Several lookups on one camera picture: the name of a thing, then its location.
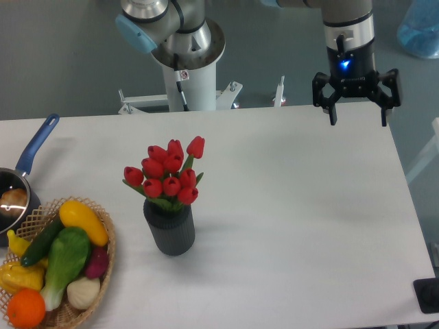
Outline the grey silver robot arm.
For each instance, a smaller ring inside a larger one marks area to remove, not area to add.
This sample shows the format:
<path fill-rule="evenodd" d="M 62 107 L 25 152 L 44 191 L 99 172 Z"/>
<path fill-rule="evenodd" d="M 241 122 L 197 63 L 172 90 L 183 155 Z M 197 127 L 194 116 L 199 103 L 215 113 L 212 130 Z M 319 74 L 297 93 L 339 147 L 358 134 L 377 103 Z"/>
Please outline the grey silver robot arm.
<path fill-rule="evenodd" d="M 269 1 L 275 8 L 318 8 L 322 14 L 329 74 L 316 73 L 312 99 L 337 121 L 341 98 L 366 98 L 380 107 L 381 120 L 401 104 L 399 72 L 375 68 L 370 1 Z M 203 1 L 122 1 L 115 24 L 137 51 L 151 54 L 163 70 L 169 109 L 212 111 L 232 106 L 237 88 L 216 90 L 216 64 L 225 49 L 219 25 Z"/>

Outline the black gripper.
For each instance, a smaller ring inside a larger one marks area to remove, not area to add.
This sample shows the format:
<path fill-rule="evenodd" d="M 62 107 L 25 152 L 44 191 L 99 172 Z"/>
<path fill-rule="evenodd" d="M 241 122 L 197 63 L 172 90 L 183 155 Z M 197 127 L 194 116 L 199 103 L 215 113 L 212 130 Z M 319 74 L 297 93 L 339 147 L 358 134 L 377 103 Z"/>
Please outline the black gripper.
<path fill-rule="evenodd" d="M 387 115 L 401 105 L 401 88 L 398 69 L 380 74 L 375 68 L 375 47 L 364 45 L 340 54 L 327 47 L 330 75 L 317 72 L 312 80 L 313 105 L 329 115 L 331 125 L 337 123 L 335 105 L 343 98 L 367 98 L 380 107 L 381 126 L 388 124 Z M 324 96 L 326 85 L 333 88 Z"/>

